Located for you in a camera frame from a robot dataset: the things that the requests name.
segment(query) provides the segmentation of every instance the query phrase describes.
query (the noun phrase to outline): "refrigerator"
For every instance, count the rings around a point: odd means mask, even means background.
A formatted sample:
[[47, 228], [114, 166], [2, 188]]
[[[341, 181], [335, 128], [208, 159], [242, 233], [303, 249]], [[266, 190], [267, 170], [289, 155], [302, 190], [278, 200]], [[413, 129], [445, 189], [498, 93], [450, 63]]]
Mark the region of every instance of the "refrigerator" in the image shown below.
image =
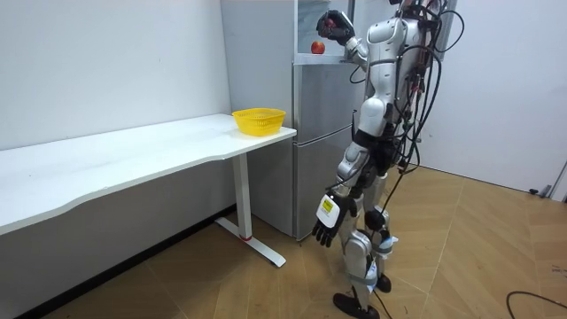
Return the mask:
[[325, 188], [336, 182], [352, 140], [353, 111], [360, 110], [365, 88], [349, 82], [354, 68], [295, 66], [293, 103], [281, 109], [298, 134], [248, 154], [252, 213], [298, 240], [311, 233]]
[[330, 44], [323, 56], [301, 52], [304, 38], [316, 39], [311, 18], [331, 4], [299, 4], [221, 0], [232, 111], [284, 110], [283, 125], [298, 130], [292, 140], [248, 153], [252, 214], [298, 240], [311, 233], [325, 187], [336, 180], [365, 89], [349, 82], [356, 66], [342, 62], [342, 47]]
[[311, 233], [325, 188], [336, 182], [338, 163], [352, 141], [352, 122], [364, 84], [352, 84], [352, 65], [297, 66], [293, 142], [293, 236]]

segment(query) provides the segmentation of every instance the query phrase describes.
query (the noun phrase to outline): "desk foot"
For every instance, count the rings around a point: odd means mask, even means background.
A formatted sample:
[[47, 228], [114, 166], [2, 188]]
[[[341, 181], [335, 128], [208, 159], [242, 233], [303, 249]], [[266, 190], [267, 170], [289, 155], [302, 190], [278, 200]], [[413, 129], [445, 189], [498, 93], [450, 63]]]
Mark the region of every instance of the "desk foot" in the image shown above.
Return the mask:
[[[238, 226], [230, 222], [224, 217], [221, 217], [216, 220], [216, 223], [224, 227], [226, 230], [230, 231], [234, 234], [234, 236], [240, 238], [238, 234]], [[268, 258], [269, 261], [272, 261], [277, 267], [282, 267], [285, 263], [285, 258], [276, 253], [272, 248], [263, 244], [260, 240], [251, 237], [249, 240], [243, 240], [243, 242], [247, 243], [250, 247], [255, 249], [258, 253], [264, 255], [264, 257]]]

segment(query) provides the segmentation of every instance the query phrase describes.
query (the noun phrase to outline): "robot leg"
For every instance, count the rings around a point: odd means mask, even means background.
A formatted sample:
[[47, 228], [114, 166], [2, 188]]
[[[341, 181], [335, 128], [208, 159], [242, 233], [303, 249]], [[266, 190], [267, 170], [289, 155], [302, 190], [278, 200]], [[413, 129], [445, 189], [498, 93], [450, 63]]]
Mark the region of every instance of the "robot leg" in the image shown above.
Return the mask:
[[394, 238], [390, 234], [390, 215], [379, 205], [388, 174], [378, 176], [368, 197], [364, 200], [364, 226], [372, 243], [372, 256], [377, 261], [377, 288], [381, 292], [390, 292], [392, 283], [385, 272], [385, 261], [392, 253]]
[[377, 266], [372, 256], [372, 243], [368, 234], [356, 229], [363, 209], [363, 196], [355, 200], [358, 214], [348, 215], [338, 235], [343, 247], [346, 275], [353, 287], [353, 297], [342, 293], [333, 296], [333, 303], [344, 313], [359, 319], [379, 319], [380, 315], [370, 304], [370, 294], [377, 283]]

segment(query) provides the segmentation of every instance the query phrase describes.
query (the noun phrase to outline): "wooden floor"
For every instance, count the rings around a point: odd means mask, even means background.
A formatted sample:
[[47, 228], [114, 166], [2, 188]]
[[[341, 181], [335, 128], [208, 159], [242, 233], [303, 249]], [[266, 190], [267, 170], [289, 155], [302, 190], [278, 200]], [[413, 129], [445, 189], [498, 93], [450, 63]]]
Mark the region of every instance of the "wooden floor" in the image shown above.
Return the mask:
[[[394, 319], [509, 318], [514, 290], [567, 303], [567, 205], [420, 168], [388, 210], [400, 239], [386, 266], [392, 293], [383, 295]], [[312, 238], [299, 244], [252, 223], [287, 259], [282, 268], [213, 225], [47, 318], [348, 318], [331, 302], [349, 292], [337, 240], [329, 249]], [[512, 307], [518, 319], [567, 319], [530, 297], [515, 296]]]

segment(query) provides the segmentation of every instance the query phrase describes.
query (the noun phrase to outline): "apple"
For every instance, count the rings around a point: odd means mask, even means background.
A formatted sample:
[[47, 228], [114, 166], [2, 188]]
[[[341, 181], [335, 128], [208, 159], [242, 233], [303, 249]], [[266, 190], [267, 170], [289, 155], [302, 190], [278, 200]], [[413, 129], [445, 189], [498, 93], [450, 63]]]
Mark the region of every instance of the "apple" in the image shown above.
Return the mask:
[[313, 54], [325, 53], [325, 43], [319, 41], [313, 41], [313, 43], [311, 44], [311, 53]]

